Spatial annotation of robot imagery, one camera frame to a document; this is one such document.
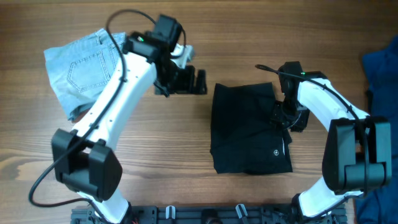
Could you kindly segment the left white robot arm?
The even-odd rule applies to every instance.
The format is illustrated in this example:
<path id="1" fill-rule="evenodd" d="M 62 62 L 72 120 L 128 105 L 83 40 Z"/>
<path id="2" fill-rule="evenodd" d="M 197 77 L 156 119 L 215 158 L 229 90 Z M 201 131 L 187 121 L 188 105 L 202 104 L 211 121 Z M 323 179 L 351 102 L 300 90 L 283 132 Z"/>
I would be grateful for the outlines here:
<path id="1" fill-rule="evenodd" d="M 72 223 L 135 223 L 137 210 L 118 185 L 123 168 L 116 145 L 137 103 L 151 86 L 164 96 L 204 95 L 206 73 L 191 66 L 192 46 L 173 17 L 160 15 L 154 28 L 133 32 L 118 50 L 119 61 L 88 114 L 71 131 L 59 129 L 51 140 L 56 179 L 79 195 L 86 208 L 72 211 Z"/>

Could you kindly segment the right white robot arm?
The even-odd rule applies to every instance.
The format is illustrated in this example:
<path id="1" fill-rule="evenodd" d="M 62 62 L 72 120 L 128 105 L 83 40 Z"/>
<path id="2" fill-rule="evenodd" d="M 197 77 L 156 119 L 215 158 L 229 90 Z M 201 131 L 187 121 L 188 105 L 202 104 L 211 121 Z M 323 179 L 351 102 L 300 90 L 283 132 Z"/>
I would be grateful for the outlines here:
<path id="1" fill-rule="evenodd" d="M 350 198 L 367 196 L 392 179 L 391 125 L 371 116 L 338 93 L 319 71 L 305 72 L 298 61 L 275 73 L 284 100 L 276 102 L 271 122 L 301 132 L 313 113 L 328 132 L 322 177 L 292 201 L 293 221 L 321 220 Z"/>

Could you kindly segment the black shorts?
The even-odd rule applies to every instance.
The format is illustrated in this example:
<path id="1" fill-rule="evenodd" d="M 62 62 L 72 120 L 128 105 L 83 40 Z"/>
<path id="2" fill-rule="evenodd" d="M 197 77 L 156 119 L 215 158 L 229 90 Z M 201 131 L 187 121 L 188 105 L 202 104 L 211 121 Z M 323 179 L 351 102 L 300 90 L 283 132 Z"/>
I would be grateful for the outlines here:
<path id="1" fill-rule="evenodd" d="M 211 111 L 211 149 L 218 174 L 292 172 L 288 131 L 271 123 L 271 83 L 227 87 L 216 84 Z"/>

